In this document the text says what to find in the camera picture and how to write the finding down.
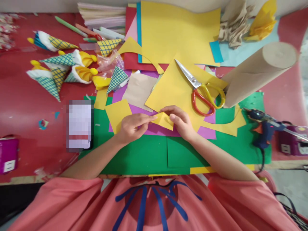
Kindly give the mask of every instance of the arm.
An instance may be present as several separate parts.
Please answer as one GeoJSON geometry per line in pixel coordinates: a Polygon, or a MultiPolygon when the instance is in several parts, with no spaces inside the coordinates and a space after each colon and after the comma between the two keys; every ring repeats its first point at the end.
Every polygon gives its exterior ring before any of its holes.
{"type": "Polygon", "coordinates": [[[223,178],[238,181],[257,181],[257,176],[242,162],[201,137],[192,127],[189,116],[177,106],[167,106],[161,111],[170,115],[176,129],[196,151],[223,178]]]}
{"type": "Polygon", "coordinates": [[[77,161],[60,177],[82,180],[96,178],[117,152],[130,142],[139,139],[148,129],[149,122],[155,119],[157,119],[156,116],[145,114],[133,114],[125,117],[118,134],[77,161]]]}

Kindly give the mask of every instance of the cardboard tube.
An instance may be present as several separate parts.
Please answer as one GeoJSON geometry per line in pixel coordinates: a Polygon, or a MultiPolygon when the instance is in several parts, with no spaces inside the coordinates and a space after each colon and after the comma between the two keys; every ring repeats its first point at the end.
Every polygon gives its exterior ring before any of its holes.
{"type": "Polygon", "coordinates": [[[262,47],[222,78],[229,83],[224,108],[233,107],[289,70],[298,58],[297,50],[289,43],[272,42],[262,47]]]}

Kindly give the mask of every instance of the hand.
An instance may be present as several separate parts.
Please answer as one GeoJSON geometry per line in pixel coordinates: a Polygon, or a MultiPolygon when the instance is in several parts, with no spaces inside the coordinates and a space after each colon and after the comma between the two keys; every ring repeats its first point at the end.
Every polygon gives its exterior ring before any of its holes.
{"type": "Polygon", "coordinates": [[[166,106],[160,111],[165,112],[167,115],[170,116],[171,121],[175,124],[177,131],[184,140],[190,142],[197,134],[196,131],[193,129],[188,114],[181,108],[173,105],[166,106]]]}
{"type": "Polygon", "coordinates": [[[148,129],[149,122],[156,120],[157,116],[148,116],[142,113],[126,116],[122,120],[121,130],[115,138],[124,145],[139,139],[148,129]]]}

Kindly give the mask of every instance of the table surface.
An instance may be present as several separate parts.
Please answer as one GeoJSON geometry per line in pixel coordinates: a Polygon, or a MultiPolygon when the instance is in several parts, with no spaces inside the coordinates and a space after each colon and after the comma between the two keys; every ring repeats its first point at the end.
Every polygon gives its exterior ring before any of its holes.
{"type": "MultiPolygon", "coordinates": [[[[73,13],[39,13],[22,14],[26,19],[18,21],[20,29],[16,34],[17,47],[28,47],[27,37],[34,37],[33,31],[42,30],[67,42],[79,45],[84,43],[82,37],[59,24],[54,16],[59,16],[68,23],[83,25],[79,14],[73,13]]],[[[280,20],[278,34],[280,41],[288,42],[300,51],[302,39],[308,26],[308,8],[287,15],[280,20]]],[[[19,161],[16,170],[0,176],[0,183],[19,179],[15,183],[29,183],[29,177],[35,170],[54,174],[63,169],[76,156],[67,153],[65,148],[65,109],[69,100],[83,99],[88,94],[94,96],[93,84],[64,83],[60,91],[61,103],[48,94],[43,87],[26,74],[32,68],[30,60],[42,60],[57,55],[38,48],[35,52],[14,53],[0,56],[0,137],[14,134],[20,140],[19,161]],[[55,112],[60,112],[55,119],[55,112]],[[39,121],[49,122],[46,130],[39,129],[39,121]]],[[[217,76],[222,77],[232,68],[217,68],[217,76]]],[[[291,121],[294,124],[307,125],[304,94],[301,83],[299,64],[273,80],[261,89],[264,94],[266,113],[277,120],[291,121]]],[[[288,157],[279,153],[276,138],[273,144],[273,161],[304,160],[308,157],[288,157]]]]}

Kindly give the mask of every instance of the glue gun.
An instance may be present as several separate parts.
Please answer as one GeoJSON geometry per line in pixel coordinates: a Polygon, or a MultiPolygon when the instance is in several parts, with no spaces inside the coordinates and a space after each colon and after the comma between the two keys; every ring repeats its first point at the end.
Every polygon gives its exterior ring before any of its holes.
{"type": "Polygon", "coordinates": [[[270,141],[275,131],[286,131],[302,139],[303,142],[308,142],[307,137],[287,129],[286,125],[284,125],[282,122],[277,122],[270,115],[256,109],[250,110],[244,108],[244,110],[247,111],[249,119],[259,123],[259,126],[253,129],[253,131],[260,133],[260,136],[252,143],[254,146],[260,149],[267,148],[270,145],[270,141]]]}

